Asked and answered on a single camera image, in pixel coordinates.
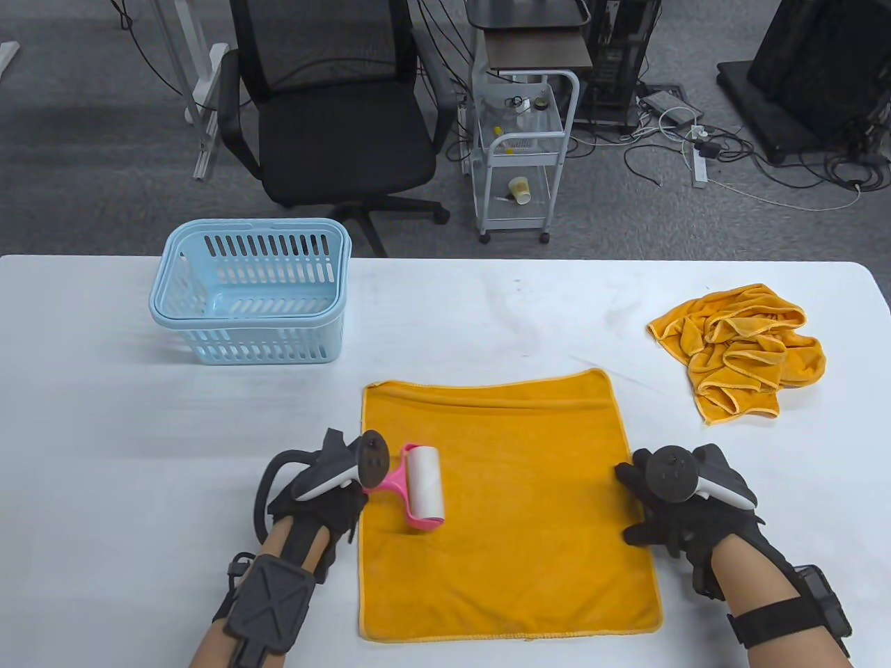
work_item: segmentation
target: black office chair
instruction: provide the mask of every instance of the black office chair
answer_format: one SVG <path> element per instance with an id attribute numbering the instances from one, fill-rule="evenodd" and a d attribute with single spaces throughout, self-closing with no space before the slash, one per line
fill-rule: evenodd
<path id="1" fill-rule="evenodd" d="M 223 143 L 285 207 L 337 205 L 375 255 L 387 251 L 370 211 L 449 212 L 392 197 L 433 178 L 457 97 L 406 0 L 230 0 L 238 49 L 223 57 Z M 436 97 L 432 140 L 414 96 L 418 58 Z M 239 79 L 259 110 L 259 159 L 244 141 Z"/>

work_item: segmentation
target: mesh chair back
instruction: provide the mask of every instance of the mesh chair back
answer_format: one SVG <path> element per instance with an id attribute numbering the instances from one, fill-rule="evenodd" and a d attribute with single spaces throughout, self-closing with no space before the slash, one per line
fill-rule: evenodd
<path id="1" fill-rule="evenodd" d="M 405 0 L 230 0 L 242 77 L 252 97 L 410 78 Z"/>

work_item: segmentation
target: yellow towel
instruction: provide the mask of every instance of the yellow towel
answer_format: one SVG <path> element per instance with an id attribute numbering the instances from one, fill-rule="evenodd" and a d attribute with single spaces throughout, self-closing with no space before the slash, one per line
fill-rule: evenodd
<path id="1" fill-rule="evenodd" d="M 370 386 L 364 428 L 439 449 L 445 523 L 425 534 L 372 494 L 360 528 L 360 626 L 382 642 L 655 631 L 640 508 L 613 477 L 628 444 L 609 378 L 501 387 Z"/>
<path id="2" fill-rule="evenodd" d="M 781 387 L 822 377 L 820 341 L 794 331 L 806 322 L 799 306 L 759 283 L 681 304 L 649 330 L 687 365 L 699 412 L 714 425 L 747 413 L 775 418 Z"/>

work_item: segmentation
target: light blue plastic basket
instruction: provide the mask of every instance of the light blue plastic basket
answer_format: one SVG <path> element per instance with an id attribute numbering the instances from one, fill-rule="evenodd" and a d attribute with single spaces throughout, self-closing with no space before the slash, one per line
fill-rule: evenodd
<path id="1" fill-rule="evenodd" d="M 168 238 L 151 315 L 205 364 L 330 362 L 352 247 L 327 218 L 193 220 Z"/>

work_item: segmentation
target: computer tower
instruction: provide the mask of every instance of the computer tower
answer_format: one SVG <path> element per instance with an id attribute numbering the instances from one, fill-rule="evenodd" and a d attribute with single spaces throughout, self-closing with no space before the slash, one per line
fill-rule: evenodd
<path id="1" fill-rule="evenodd" d="M 585 1 L 592 18 L 582 34 L 593 67 L 579 75 L 576 122 L 635 127 L 635 85 L 661 0 Z"/>
<path id="2" fill-rule="evenodd" d="M 756 58 L 718 71 L 771 162 L 863 151 L 891 100 L 891 0 L 783 0 Z"/>

